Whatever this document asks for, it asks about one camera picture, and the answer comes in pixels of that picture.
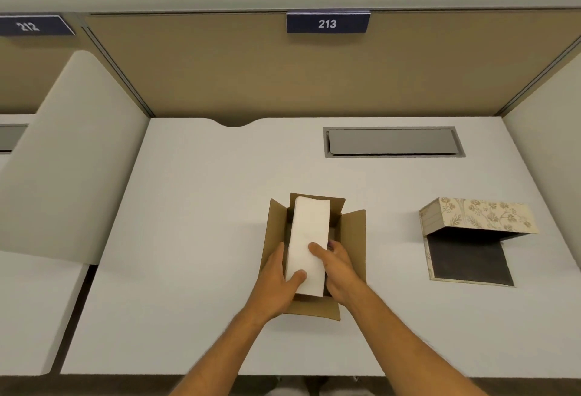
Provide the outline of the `white foam block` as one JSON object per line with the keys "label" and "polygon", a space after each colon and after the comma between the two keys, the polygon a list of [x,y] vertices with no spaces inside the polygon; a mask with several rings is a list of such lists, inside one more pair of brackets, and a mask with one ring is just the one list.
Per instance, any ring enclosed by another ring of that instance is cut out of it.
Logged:
{"label": "white foam block", "polygon": [[290,238],[287,250],[285,279],[299,270],[307,277],[297,289],[297,293],[310,297],[323,297],[325,269],[322,261],[309,250],[310,243],[325,247],[330,228],[330,200],[318,200],[298,196],[294,202]]}

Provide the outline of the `person's white shoe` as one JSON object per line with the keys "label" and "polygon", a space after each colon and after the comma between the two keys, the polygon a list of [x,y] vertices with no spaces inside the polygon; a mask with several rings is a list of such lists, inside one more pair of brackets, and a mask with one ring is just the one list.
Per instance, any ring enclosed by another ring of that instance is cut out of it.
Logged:
{"label": "person's white shoe", "polygon": [[310,396],[310,393],[304,377],[279,376],[275,387],[264,396]]}

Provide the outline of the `person's left forearm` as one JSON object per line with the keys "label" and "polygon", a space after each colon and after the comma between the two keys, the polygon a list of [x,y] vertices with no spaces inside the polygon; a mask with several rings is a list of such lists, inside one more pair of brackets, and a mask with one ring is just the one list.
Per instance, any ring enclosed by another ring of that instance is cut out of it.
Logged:
{"label": "person's left forearm", "polygon": [[267,314],[245,306],[169,396],[229,396]]}

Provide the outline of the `white curved side divider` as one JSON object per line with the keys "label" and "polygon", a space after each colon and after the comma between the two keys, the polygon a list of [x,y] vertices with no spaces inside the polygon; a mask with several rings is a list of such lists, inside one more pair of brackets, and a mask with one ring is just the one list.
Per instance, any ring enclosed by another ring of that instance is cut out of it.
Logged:
{"label": "white curved side divider", "polygon": [[149,121],[75,52],[0,171],[0,251],[99,264]]}
{"label": "white curved side divider", "polygon": [[581,269],[581,53],[503,120]]}

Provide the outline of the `brown cardboard box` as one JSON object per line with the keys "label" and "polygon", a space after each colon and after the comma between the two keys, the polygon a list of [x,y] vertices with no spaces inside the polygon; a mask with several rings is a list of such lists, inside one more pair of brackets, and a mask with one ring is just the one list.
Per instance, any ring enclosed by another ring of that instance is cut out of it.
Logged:
{"label": "brown cardboard box", "polygon": [[[366,211],[364,209],[349,213],[342,211],[344,198],[291,193],[289,205],[271,199],[265,228],[263,252],[260,268],[264,268],[269,256],[276,250],[280,242],[285,243],[283,269],[286,272],[287,250],[294,214],[294,202],[298,196],[306,196],[318,200],[330,200],[330,228],[328,239],[340,242],[346,249],[352,266],[364,282],[366,279]],[[310,297],[296,293],[285,314],[323,318],[340,321],[339,304],[330,295],[326,287],[323,297]]]}

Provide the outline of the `person's right hand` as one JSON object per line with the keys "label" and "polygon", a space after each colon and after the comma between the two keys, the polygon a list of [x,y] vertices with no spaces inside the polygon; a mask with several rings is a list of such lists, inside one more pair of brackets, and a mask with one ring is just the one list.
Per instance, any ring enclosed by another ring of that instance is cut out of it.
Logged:
{"label": "person's right hand", "polygon": [[325,269],[327,289],[339,304],[351,312],[368,289],[367,284],[355,272],[350,257],[340,242],[330,240],[326,249],[330,252],[330,260]]}

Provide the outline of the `blue desk number sign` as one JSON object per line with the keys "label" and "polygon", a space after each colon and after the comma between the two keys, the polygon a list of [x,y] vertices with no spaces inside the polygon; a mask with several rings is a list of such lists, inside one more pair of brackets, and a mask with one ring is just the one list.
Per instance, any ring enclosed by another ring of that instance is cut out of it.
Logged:
{"label": "blue desk number sign", "polygon": [[0,37],[72,36],[76,32],[59,14],[0,15]]}
{"label": "blue desk number sign", "polygon": [[288,34],[363,34],[367,32],[369,10],[289,11]]}

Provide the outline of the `person's left hand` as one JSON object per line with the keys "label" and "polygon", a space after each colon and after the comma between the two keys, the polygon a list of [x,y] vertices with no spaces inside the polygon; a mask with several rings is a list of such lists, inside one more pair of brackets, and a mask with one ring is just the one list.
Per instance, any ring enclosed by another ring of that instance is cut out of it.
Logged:
{"label": "person's left hand", "polygon": [[269,256],[244,306],[244,311],[258,325],[285,313],[297,291],[288,291],[283,268],[285,244],[280,242]]}

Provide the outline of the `floral hinged gift box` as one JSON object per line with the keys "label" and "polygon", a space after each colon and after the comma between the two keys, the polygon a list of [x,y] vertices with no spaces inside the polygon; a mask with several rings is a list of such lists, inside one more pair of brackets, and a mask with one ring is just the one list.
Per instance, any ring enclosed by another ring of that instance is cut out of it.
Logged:
{"label": "floral hinged gift box", "polygon": [[540,233],[524,203],[440,196],[418,213],[432,281],[514,287],[503,242]]}

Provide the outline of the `tan desk partition panel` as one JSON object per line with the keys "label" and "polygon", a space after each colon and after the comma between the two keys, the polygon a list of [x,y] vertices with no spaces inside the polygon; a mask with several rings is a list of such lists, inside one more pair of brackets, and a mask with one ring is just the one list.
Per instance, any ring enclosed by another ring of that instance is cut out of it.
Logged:
{"label": "tan desk partition panel", "polygon": [[373,12],[288,34],[284,12],[89,15],[156,117],[492,116],[579,37],[581,9]]}
{"label": "tan desk partition panel", "polygon": [[0,114],[33,114],[85,37],[0,37]]}

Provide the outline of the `person's right forearm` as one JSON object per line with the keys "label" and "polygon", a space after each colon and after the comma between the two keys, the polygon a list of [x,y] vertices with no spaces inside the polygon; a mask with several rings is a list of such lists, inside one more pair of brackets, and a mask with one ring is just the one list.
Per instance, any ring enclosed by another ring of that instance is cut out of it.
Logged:
{"label": "person's right forearm", "polygon": [[347,291],[342,304],[396,396],[488,396],[409,329],[367,285]]}

